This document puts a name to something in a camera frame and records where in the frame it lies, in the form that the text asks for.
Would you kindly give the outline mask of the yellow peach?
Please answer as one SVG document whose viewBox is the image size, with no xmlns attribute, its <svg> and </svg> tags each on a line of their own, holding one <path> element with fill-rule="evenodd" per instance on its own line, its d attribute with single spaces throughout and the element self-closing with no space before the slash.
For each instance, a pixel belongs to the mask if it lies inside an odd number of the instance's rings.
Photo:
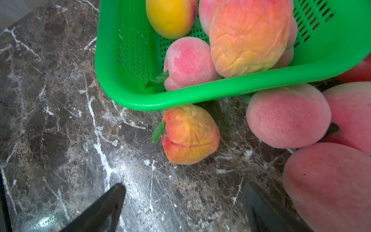
<svg viewBox="0 0 371 232">
<path fill-rule="evenodd" d="M 151 26 L 167 39 L 185 37 L 192 29 L 197 13 L 197 1 L 146 0 L 146 14 Z"/>
</svg>

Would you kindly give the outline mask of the pink peach front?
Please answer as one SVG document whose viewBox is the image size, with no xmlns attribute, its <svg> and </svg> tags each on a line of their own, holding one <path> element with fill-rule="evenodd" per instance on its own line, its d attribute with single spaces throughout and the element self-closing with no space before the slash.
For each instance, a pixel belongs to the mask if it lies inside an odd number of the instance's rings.
<svg viewBox="0 0 371 232">
<path fill-rule="evenodd" d="M 199 2 L 199 18 L 201 27 L 204 33 L 209 36 L 210 25 L 212 22 L 213 10 L 216 7 L 218 0 L 200 0 Z"/>
</svg>

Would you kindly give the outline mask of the green plastic basket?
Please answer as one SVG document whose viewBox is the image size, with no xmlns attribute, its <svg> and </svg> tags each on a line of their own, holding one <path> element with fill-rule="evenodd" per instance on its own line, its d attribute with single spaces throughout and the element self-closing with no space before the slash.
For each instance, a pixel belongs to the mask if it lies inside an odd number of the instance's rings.
<svg viewBox="0 0 371 232">
<path fill-rule="evenodd" d="M 323 81 L 352 69 L 371 51 L 370 1 L 294 1 L 293 15 L 298 36 L 288 67 L 166 92 L 163 87 L 145 87 L 163 71 L 172 43 L 150 25 L 145 1 L 102 1 L 95 57 L 97 78 L 117 104 L 137 111 L 158 111 Z"/>
</svg>

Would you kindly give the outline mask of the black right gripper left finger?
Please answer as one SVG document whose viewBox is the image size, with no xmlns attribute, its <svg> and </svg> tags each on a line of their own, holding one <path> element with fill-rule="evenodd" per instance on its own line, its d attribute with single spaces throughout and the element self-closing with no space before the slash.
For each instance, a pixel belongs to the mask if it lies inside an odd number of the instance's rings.
<svg viewBox="0 0 371 232">
<path fill-rule="evenodd" d="M 125 197 L 126 187 L 122 183 L 115 184 L 62 231 L 115 232 Z"/>
</svg>

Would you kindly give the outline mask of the red orange peach with leaf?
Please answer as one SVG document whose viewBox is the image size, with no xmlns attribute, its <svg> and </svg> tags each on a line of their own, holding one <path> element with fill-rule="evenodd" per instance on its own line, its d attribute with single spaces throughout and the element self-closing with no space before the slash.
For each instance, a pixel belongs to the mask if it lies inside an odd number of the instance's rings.
<svg viewBox="0 0 371 232">
<path fill-rule="evenodd" d="M 162 141 L 170 162 L 192 165 L 217 151 L 220 131 L 205 109 L 188 104 L 166 110 L 152 141 Z"/>
</svg>

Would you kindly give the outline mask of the orange pink peach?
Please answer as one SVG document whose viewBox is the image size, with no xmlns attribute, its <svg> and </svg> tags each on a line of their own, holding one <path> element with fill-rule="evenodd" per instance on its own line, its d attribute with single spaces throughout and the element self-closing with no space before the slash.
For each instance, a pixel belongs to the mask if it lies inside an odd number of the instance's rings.
<svg viewBox="0 0 371 232">
<path fill-rule="evenodd" d="M 218 1 L 209 29 L 212 59 L 225 78 L 271 69 L 289 46 L 293 1 Z"/>
</svg>

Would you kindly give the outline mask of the pink peach cluster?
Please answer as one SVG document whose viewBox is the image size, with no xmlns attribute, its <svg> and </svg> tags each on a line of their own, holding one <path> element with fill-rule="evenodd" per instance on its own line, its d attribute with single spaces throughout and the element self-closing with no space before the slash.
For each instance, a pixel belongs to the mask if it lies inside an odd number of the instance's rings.
<svg viewBox="0 0 371 232">
<path fill-rule="evenodd" d="M 257 92 L 246 120 L 252 133 L 274 148 L 303 148 L 317 143 L 331 123 L 330 106 L 310 84 Z"/>
<path fill-rule="evenodd" d="M 371 82 L 345 83 L 323 92 L 337 130 L 322 142 L 337 143 L 371 154 Z"/>
<path fill-rule="evenodd" d="M 371 157 L 334 143 L 290 156 L 283 184 L 296 211 L 315 232 L 371 230 Z"/>
</svg>

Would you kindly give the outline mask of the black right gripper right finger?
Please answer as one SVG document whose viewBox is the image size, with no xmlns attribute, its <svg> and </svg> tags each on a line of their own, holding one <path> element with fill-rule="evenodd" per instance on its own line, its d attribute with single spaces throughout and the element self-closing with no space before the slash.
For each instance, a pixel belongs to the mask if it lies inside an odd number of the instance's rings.
<svg viewBox="0 0 371 232">
<path fill-rule="evenodd" d="M 286 211 L 262 187 L 246 182 L 243 205 L 252 232 L 311 232 L 298 217 Z"/>
</svg>

